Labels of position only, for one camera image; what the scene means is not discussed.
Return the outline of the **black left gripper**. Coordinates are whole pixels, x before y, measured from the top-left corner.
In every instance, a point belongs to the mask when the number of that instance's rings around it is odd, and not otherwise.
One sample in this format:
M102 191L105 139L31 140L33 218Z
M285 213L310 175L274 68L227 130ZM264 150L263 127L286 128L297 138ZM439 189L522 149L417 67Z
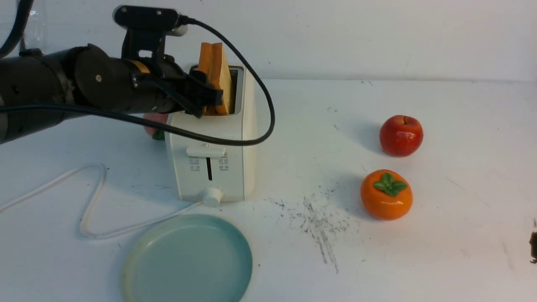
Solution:
M146 112L173 113L187 111L201 118L207 107L223 104L223 91L209 82L202 71L191 69L186 75L174 62L163 56L126 59L133 99Z

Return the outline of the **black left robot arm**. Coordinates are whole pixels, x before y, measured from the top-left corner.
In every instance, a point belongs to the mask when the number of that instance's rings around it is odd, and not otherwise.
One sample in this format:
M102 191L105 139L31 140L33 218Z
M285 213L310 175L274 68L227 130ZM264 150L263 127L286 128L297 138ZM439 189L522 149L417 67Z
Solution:
M199 71L186 74L172 57L109 57L88 44L48 55L28 50L1 60L1 107L68 105L77 110L29 110L1 114L1 143L52 128L100 110L119 114L186 111L204 115L222 104L223 91Z

